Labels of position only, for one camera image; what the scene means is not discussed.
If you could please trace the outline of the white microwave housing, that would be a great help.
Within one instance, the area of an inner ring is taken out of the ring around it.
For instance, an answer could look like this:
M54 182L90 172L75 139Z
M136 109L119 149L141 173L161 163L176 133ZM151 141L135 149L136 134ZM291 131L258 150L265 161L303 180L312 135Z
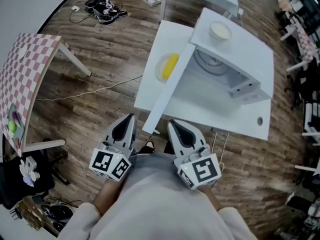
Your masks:
M215 21L222 22L230 28L230 40L222 41L210 36L210 24ZM200 73L224 90L234 101L249 105L273 97L273 51L238 24L208 8L203 8L189 42L196 46L195 51L200 50L228 66L225 75L211 75L197 64L194 54L192 55Z

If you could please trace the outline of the black office chair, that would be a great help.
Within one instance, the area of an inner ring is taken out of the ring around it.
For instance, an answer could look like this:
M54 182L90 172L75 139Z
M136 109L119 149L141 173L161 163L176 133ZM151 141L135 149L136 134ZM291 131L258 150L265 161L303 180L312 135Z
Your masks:
M48 192L55 187L54 178L69 185L69 181L63 180L53 168L54 164L67 157L68 153L64 151L60 157L50 161L47 150L43 149L25 152L22 157L16 156L10 161L0 162L0 205L11 210L27 196ZM40 178L35 181L34 186L27 185L20 172L21 161L27 158L33 158L37 163L35 171Z

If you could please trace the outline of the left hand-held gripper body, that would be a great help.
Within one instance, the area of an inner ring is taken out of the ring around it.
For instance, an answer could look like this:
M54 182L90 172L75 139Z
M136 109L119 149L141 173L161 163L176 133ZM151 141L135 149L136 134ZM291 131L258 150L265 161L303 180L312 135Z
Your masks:
M93 150L89 169L101 177L119 182L131 168L134 154L132 143L103 141Z

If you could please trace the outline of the yellow oblong food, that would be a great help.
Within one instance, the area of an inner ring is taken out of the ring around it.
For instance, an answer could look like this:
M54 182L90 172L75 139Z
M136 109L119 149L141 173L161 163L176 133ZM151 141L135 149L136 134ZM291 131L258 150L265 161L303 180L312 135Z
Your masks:
M172 53L168 59L166 60L163 70L161 72L161 77L164 80L168 80L171 76L177 62L179 60L179 54L178 53Z

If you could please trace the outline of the checkered cloth table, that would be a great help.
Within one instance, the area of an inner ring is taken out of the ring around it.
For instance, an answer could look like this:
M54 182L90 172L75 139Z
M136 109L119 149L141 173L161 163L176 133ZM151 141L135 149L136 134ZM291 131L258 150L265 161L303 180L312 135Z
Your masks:
M301 62L290 66L286 69L290 73L299 68L305 68L313 59L317 64L320 64L320 55L316 45L310 40L305 30L298 24L289 24L285 27L287 33L283 35L280 40L284 41L289 36L293 36L297 42L297 46L301 56Z

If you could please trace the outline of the black swivel chair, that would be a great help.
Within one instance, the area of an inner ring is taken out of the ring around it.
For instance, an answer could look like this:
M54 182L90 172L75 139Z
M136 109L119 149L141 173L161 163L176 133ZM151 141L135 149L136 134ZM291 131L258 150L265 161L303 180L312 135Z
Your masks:
M320 67L316 58L307 64L307 69L301 69L293 78L290 74L286 76L290 82L290 87L286 87L284 91L293 93L293 104L291 110L299 106L303 102L313 101L313 93L320 91Z

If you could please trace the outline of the person's left forearm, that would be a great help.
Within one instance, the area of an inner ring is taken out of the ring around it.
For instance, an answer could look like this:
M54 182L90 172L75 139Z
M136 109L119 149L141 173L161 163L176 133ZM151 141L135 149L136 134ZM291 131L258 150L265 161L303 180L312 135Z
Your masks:
M118 199L123 182L124 178L120 181L107 179L104 182L100 191L92 201L92 204L101 216L103 216Z

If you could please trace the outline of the white bowl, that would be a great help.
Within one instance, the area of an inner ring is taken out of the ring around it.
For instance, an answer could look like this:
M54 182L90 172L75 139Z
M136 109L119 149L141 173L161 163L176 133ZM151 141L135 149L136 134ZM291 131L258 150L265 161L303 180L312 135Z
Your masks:
M220 21L213 21L209 26L209 35L220 41L228 41L232 38L231 29Z

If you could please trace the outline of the glass microwave turntable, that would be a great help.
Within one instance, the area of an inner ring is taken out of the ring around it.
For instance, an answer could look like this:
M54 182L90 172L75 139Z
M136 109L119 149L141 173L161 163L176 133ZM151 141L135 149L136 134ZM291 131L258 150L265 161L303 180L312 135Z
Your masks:
M218 59L196 49L193 53L194 60L196 63L207 73L213 76L223 76L229 68L223 62Z

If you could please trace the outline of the purple fruit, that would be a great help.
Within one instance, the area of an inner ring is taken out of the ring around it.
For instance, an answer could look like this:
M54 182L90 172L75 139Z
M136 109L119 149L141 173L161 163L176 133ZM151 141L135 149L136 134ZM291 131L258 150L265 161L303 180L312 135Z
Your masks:
M21 127L21 123L20 123L20 119L19 119L18 114L15 111L13 111L11 113L11 115L12 115L12 120L14 121L14 123L20 128Z

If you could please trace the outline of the white table with grommet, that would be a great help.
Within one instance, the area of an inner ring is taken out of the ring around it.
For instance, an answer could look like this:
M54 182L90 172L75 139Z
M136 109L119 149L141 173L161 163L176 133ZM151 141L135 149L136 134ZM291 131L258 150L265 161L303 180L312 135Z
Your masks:
M166 20L160 23L135 98L136 109L153 109L165 87L165 83L160 82L155 75L157 62L165 54L180 54L192 32L193 28L182 24ZM197 77L187 69L163 114L266 141L270 128L271 100L241 105L225 91L210 85L202 76ZM261 126L257 124L258 117L263 119Z

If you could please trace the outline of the white microwave door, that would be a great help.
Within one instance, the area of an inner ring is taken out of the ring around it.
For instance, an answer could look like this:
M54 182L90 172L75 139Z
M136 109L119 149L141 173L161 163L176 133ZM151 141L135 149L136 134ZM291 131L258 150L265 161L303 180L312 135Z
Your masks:
M175 65L172 73L170 74L170 77L168 78L164 89L159 95L157 101L155 102L155 105L153 106L153 109L150 112L142 128L144 132L147 132L149 134L152 134L154 132L195 49L196 49L196 46L194 44L188 43L185 49L183 50L183 52L181 53L181 56L179 57L177 64Z

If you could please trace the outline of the white gadget cluster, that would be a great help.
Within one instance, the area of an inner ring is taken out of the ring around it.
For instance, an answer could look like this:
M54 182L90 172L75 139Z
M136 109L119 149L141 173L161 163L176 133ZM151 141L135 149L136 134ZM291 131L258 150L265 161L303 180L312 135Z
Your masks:
M41 177L37 171L37 162L31 156L20 160L19 170L23 181L30 187L34 187L36 181Z

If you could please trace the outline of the black equipment heap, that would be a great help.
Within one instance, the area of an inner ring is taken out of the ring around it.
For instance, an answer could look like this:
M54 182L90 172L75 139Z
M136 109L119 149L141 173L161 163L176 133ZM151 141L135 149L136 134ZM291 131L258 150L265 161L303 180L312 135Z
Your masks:
M111 25L118 18L128 16L122 9L122 3L116 4L112 0L88 0L84 3L85 9L103 25Z

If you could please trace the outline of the person's white sweater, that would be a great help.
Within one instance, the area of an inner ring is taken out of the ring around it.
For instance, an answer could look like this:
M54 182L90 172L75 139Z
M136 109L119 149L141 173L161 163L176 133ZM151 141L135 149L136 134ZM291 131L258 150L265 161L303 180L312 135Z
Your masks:
M217 211L176 175L173 157L138 156L116 202L101 216L82 203L58 240L257 240L237 209Z

